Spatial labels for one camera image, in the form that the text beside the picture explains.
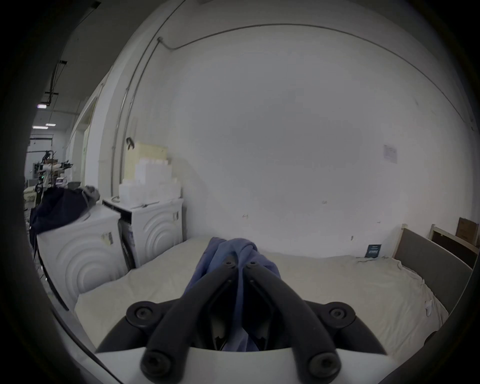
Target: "purple towel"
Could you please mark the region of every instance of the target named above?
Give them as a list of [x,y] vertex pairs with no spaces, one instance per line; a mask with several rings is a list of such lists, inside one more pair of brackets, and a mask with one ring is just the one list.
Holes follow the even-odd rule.
[[211,238],[205,252],[198,262],[192,279],[190,280],[190,283],[188,283],[185,292],[192,288],[193,285],[208,272],[218,268],[230,253],[235,253],[238,257],[239,285],[237,300],[235,302],[235,309],[233,313],[232,330],[227,343],[223,347],[223,350],[237,352],[258,351],[257,346],[241,327],[243,306],[242,269],[250,261],[255,261],[266,267],[278,277],[280,277],[280,273],[273,262],[269,261],[265,256],[258,253],[257,246],[254,243],[246,239],[225,240],[217,237]]

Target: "wooden bed frame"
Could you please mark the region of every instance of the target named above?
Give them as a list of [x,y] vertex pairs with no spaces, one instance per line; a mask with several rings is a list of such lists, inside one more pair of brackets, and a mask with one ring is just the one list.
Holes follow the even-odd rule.
[[473,268],[473,265],[475,265],[479,249],[468,241],[436,227],[435,224],[432,224],[428,238],[453,253],[470,268]]
[[472,273],[472,268],[453,253],[412,232],[406,224],[402,225],[393,258],[421,276],[449,313],[456,306]]

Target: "washing machine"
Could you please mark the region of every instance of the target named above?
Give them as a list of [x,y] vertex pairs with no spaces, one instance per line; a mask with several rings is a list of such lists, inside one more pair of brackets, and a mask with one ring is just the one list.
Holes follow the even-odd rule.
[[75,308],[81,293],[127,274],[119,219],[96,204],[74,222],[37,235],[45,276],[66,309]]
[[183,241],[183,199],[145,204],[129,208],[116,198],[103,204],[120,213],[122,239],[132,255],[132,264],[139,267]]

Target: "white mattress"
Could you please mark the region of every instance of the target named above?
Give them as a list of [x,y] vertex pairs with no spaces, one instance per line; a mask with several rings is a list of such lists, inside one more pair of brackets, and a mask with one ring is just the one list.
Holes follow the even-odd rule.
[[[81,294],[75,313],[95,347],[131,304],[180,297],[208,242],[205,238],[188,240],[119,280]],[[399,363],[420,349],[448,317],[422,278],[398,260],[262,253],[276,263],[282,279],[303,299],[352,306]]]

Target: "floor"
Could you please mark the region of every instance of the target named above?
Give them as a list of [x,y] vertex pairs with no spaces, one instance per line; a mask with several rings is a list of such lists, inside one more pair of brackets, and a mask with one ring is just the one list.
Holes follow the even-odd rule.
[[[24,219],[25,219],[25,226],[26,226],[26,231],[27,234],[29,233],[29,228],[30,228],[30,209],[26,209],[24,211]],[[33,256],[33,248],[30,246],[30,250]],[[65,322],[65,324],[68,326],[68,328],[73,332],[73,334],[80,340],[81,343],[85,347],[87,347],[90,351],[95,352],[95,347],[88,338],[87,334],[85,333],[84,329],[82,328],[82,325],[80,322],[77,320],[75,315],[71,311],[66,311],[62,305],[59,303],[59,301],[56,299],[55,295],[53,294],[52,290],[50,289],[50,286],[48,285],[48,281],[45,278],[45,274],[43,273],[42,266],[40,265],[40,261],[38,257],[34,257],[34,262],[35,262],[35,268],[38,273],[38,277],[40,278],[40,281],[42,283],[43,288],[45,289],[45,292],[48,295],[48,298],[50,299],[53,308],[57,311],[59,314],[60,318]]]

